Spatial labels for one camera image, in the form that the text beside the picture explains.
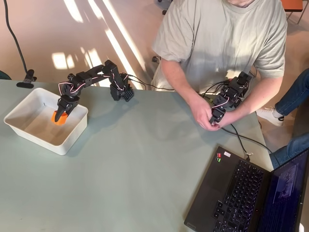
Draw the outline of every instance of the white sneaker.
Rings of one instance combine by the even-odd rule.
[[[266,120],[268,120],[269,122],[271,122],[272,124],[274,124],[277,127],[282,127],[283,126],[283,121],[284,121],[284,116],[282,117],[275,117],[273,115],[275,108],[264,108],[264,109],[259,109],[256,111],[256,114],[259,117],[262,117]]]

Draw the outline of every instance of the leader arm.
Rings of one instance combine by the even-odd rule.
[[[76,75],[69,74],[67,82],[59,83],[61,97],[58,100],[58,110],[55,111],[53,120],[57,123],[61,116],[69,116],[73,109],[78,105],[79,96],[83,88],[87,88],[95,83],[109,78],[111,83],[111,95],[115,101],[124,99],[129,101],[134,92],[128,83],[128,74],[120,74],[117,66],[110,60],[105,65],[98,65],[86,72]]]
[[[248,74],[241,72],[238,77],[234,77],[228,86],[223,87],[221,92],[213,100],[212,117],[210,123],[219,123],[225,115],[225,108],[237,108],[244,98],[249,82],[252,79]]]

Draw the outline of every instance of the laptop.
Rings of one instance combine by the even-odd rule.
[[[184,224],[197,232],[297,232],[308,150],[269,172],[218,147]]]

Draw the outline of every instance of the hand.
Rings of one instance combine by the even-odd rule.
[[[235,111],[226,112],[221,121],[217,124],[220,128],[230,125],[238,120]]]
[[[196,122],[205,130],[217,131],[220,129],[219,125],[210,124],[209,120],[212,117],[211,107],[199,95],[190,101],[189,106]]]

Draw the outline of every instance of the floor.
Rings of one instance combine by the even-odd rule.
[[[69,73],[87,71],[110,59],[121,72],[150,82],[157,67],[151,62],[154,55],[151,43],[163,18],[161,12],[168,5],[167,0],[162,3],[157,0],[10,0],[9,16],[27,68],[35,70],[38,81],[58,83],[66,80]],[[4,15],[2,1],[0,15]],[[300,13],[294,13],[288,21],[283,85],[267,107],[274,106],[297,76],[309,67],[309,10],[297,25],[299,16]],[[4,17],[0,20],[0,31],[0,69],[12,79],[22,80],[23,66]],[[286,117],[281,128],[260,120],[266,143],[272,150],[290,140],[294,116],[292,112]],[[308,207],[303,211],[306,218],[304,215],[309,215]]]

